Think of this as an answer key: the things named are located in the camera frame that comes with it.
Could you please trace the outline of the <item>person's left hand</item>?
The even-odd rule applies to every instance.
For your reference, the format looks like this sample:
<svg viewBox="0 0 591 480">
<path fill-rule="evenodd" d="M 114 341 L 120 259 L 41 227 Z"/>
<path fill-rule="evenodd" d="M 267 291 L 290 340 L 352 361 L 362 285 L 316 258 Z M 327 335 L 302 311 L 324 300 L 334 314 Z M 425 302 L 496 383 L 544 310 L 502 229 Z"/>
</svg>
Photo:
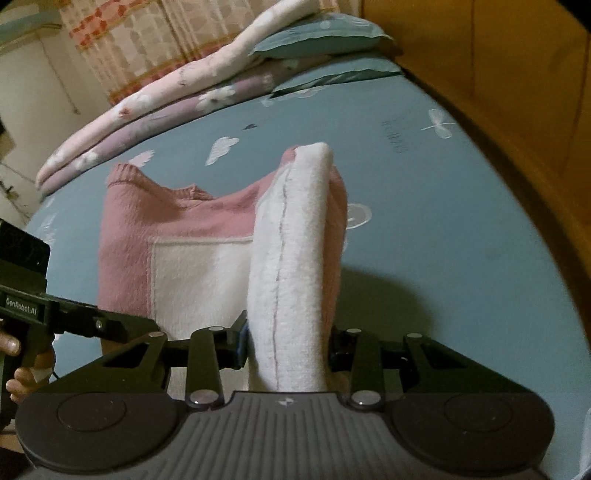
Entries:
<svg viewBox="0 0 591 480">
<path fill-rule="evenodd" d="M 49 345 L 35 357 L 31 366 L 17 368 L 14 376 L 5 384 L 11 401 L 20 404 L 26 397 L 48 385 L 55 364 L 55 351 L 53 346 Z"/>
</svg>

